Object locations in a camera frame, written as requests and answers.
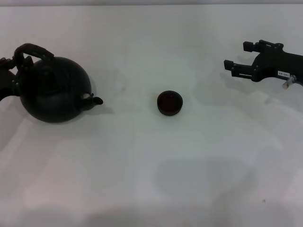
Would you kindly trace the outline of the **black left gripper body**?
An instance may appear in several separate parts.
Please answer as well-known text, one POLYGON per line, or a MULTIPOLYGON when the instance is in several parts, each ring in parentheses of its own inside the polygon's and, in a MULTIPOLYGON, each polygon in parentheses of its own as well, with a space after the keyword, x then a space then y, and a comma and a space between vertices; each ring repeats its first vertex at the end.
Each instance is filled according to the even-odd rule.
POLYGON ((21 96, 18 74, 0 69, 0 100, 9 96, 21 96))

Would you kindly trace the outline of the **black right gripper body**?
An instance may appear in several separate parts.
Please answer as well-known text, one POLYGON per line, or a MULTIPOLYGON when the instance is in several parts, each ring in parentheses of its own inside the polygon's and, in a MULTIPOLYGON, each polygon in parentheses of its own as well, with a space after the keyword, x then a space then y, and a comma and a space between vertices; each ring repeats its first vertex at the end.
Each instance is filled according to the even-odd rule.
POLYGON ((259 55, 252 64, 252 81, 260 82, 266 78, 289 80, 295 77, 294 83, 303 82, 303 57, 287 53, 280 43, 257 42, 253 51, 259 55))

